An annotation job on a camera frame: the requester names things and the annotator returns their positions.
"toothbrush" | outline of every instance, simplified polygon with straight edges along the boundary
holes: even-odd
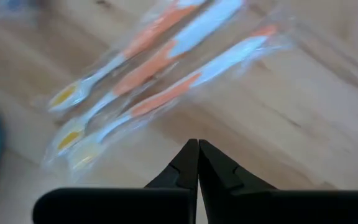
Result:
[[[88,97],[92,87],[98,81],[133,56],[149,48],[162,33],[191,14],[205,1],[206,0],[173,0],[168,9],[157,20],[139,33],[125,50],[94,74],[75,81],[55,95],[48,103],[48,110],[50,112],[64,111],[81,103]]]
[[[126,75],[112,91],[107,93],[84,115],[73,118],[55,136],[52,147],[58,154],[81,140],[90,119],[119,96],[143,84],[159,70],[167,67],[185,52],[190,51],[210,33],[214,32],[229,19],[242,5],[244,0],[217,0],[206,12],[180,31],[169,43],[138,69]]]
[[[207,63],[200,69],[177,81],[166,90],[136,104],[120,115],[114,122],[75,144],[72,150],[68,153],[69,166],[73,171],[84,168],[104,151],[102,145],[103,139],[118,126],[134,118],[143,116],[165,103],[168,103],[174,98],[184,95],[189,92],[190,89],[196,88],[217,77],[233,65],[249,57],[276,32],[277,27],[275,25],[270,25],[254,32],[251,37],[239,42],[214,60],[210,61],[210,63]]]

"white toothbrush handle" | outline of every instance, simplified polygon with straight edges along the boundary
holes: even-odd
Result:
[[[109,92],[103,98],[101,98],[90,110],[88,110],[83,118],[86,121],[89,121],[94,115],[96,115],[101,109],[103,109],[106,105],[113,102],[117,98],[116,95]]]
[[[108,73],[122,65],[125,61],[125,56],[123,54],[119,54],[110,60],[105,66],[99,68],[92,76],[89,77],[89,79],[92,80],[92,84],[95,84],[104,78]]]
[[[128,113],[124,113],[120,117],[118,117],[115,121],[108,124],[102,130],[98,132],[98,141],[101,142],[111,131],[116,129],[118,126],[122,125],[126,121],[129,121],[132,118]]]
[[[220,56],[216,57],[210,63],[204,65],[193,74],[200,73],[201,76],[191,84],[191,87],[196,87],[226,71],[233,65],[243,61],[250,56],[254,50],[258,49],[269,38],[269,36],[249,37],[242,42],[239,42]]]
[[[173,38],[177,44],[170,52],[170,56],[176,57],[193,49],[232,17],[244,3],[244,0],[215,0],[207,11]]]

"wooden table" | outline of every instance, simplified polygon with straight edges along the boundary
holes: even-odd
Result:
[[[0,22],[0,114],[8,149],[1,162],[0,213],[15,206],[21,215],[0,217],[1,222],[28,220],[37,197],[69,185],[39,169],[59,125],[34,102],[84,75],[85,67],[122,39],[154,3],[51,1],[39,28]],[[247,22],[230,22],[170,73],[186,75],[208,61],[227,47],[228,39],[257,24],[271,3],[253,5],[244,16]],[[199,95],[182,98],[113,144],[78,184],[141,187],[189,138],[200,138],[280,189],[358,189],[358,59],[337,39],[303,22],[293,25],[291,49],[228,78],[238,74],[237,67]]]

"plastic wrapper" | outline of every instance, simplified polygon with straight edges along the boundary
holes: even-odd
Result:
[[[246,11],[245,9],[241,12],[234,19],[235,22],[228,24],[229,27],[220,30],[222,33],[215,38],[220,39],[220,35],[227,34],[226,29],[239,25],[242,19],[247,17]],[[259,25],[250,26],[253,29],[243,27],[237,34],[232,35],[231,39],[226,39],[227,42],[221,49],[209,48],[209,45],[216,41],[215,38],[206,40],[203,46],[170,70],[169,75],[159,80],[149,94],[142,94],[117,118],[107,121],[73,145],[65,156],[70,177],[78,180],[87,174],[105,151],[117,147],[120,139],[130,136],[133,131],[160,117],[177,104],[180,105],[183,99],[192,98],[193,103],[202,103],[211,84],[217,83],[215,86],[223,88],[228,80],[236,80],[246,75],[249,65],[264,55],[291,46],[283,34],[289,32],[288,17],[279,18],[275,12]],[[198,57],[198,60],[193,63],[186,61],[193,57]],[[186,66],[193,67],[193,71],[190,72]]]
[[[195,3],[199,4],[201,2],[202,1],[187,1],[186,3],[194,5]],[[122,111],[123,107],[131,102],[133,96],[142,93],[155,83],[156,80],[168,74],[172,67],[175,66],[175,63],[185,58],[211,34],[224,27],[237,12],[242,9],[245,10],[246,6],[247,3],[243,0],[218,0],[208,5],[192,21],[186,24],[184,28],[180,29],[173,37],[168,39],[164,45],[144,63],[119,79],[119,81],[113,85],[112,91],[107,92],[100,99],[96,100],[96,103],[87,112],[72,117],[66,122],[53,139],[49,147],[50,149],[48,150],[48,152],[50,152],[49,156],[47,156],[47,158],[50,159],[47,160],[51,161],[55,156],[61,156],[67,152],[68,148],[79,141],[86,134],[85,130],[88,129],[89,121],[93,119],[100,110],[107,111],[104,113],[105,116],[103,120],[114,119],[116,115]]]
[[[37,104],[54,117],[61,118],[92,94],[106,91],[99,85],[102,80],[111,86],[116,81],[116,76],[136,67],[134,58],[139,59],[142,55],[147,56],[153,52],[158,44],[172,34],[175,27],[191,18],[205,2],[206,0],[159,1],[135,29],[124,35],[121,41],[115,43],[94,65],[86,69],[85,76],[56,89],[50,96],[41,96],[37,99]]]

